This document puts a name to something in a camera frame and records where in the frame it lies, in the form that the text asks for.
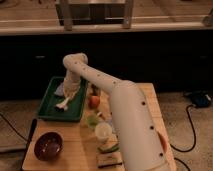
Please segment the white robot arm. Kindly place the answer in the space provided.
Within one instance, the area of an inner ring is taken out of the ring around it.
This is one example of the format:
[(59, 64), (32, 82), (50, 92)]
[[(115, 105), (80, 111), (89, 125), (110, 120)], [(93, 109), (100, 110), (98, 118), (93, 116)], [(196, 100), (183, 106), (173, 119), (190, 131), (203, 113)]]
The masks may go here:
[(113, 126), (126, 171), (171, 171), (143, 91), (132, 81), (121, 80), (88, 65), (84, 53), (63, 58), (66, 76), (65, 99), (56, 105), (68, 109), (77, 94), (80, 78), (88, 80), (109, 95)]

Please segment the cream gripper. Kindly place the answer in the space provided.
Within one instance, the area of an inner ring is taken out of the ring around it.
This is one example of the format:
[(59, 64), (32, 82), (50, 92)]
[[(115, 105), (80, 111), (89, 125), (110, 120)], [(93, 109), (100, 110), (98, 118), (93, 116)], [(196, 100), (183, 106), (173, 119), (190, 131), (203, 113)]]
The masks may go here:
[(62, 102), (57, 103), (55, 107), (66, 111), (70, 99), (73, 99), (80, 88), (81, 78), (78, 74), (67, 71), (63, 81), (63, 93), (66, 97)]

